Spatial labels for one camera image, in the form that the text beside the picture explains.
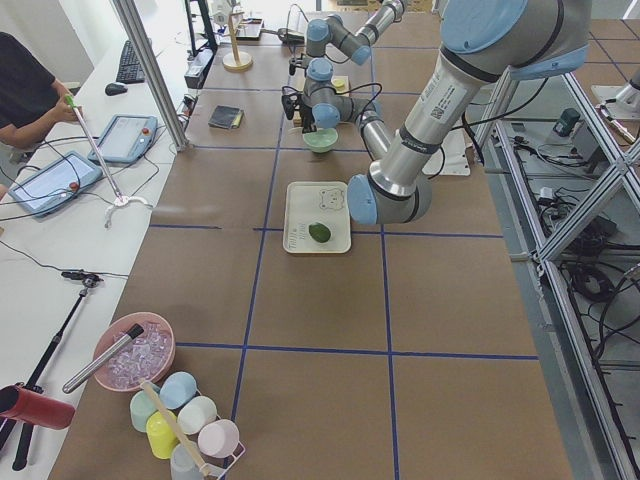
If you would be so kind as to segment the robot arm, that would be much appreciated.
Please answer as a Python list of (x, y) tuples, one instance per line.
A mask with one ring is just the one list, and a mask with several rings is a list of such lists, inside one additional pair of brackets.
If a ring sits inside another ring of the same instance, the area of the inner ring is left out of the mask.
[(363, 65), (370, 57), (372, 46), (393, 23), (399, 23), (407, 9), (407, 2), (386, 0), (355, 33), (344, 26), (335, 14), (313, 19), (306, 29), (306, 54), (311, 58), (324, 57), (326, 47), (333, 45), (349, 60)]
[(423, 168), (481, 87), (505, 71), (517, 80), (561, 75), (587, 57), (589, 1), (451, 1), (440, 27), (434, 72), (403, 124), (391, 133), (373, 102), (335, 92), (325, 52), (333, 45), (364, 64), (405, 8), (403, 1), (385, 1), (355, 33), (336, 15), (313, 19), (306, 30), (302, 105), (310, 109), (316, 127), (357, 124), (373, 157), (368, 171), (352, 177), (347, 187), (351, 218), (365, 225), (408, 223), (428, 210), (432, 193)]

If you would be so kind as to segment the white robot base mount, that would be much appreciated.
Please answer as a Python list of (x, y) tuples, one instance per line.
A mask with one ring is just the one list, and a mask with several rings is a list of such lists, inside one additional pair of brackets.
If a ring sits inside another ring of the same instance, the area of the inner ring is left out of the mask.
[(434, 153), (423, 168), (423, 173), (432, 176), (440, 172), (440, 176), (469, 176), (471, 174), (466, 156), (464, 131), (451, 131), (445, 137), (442, 147), (444, 152)]

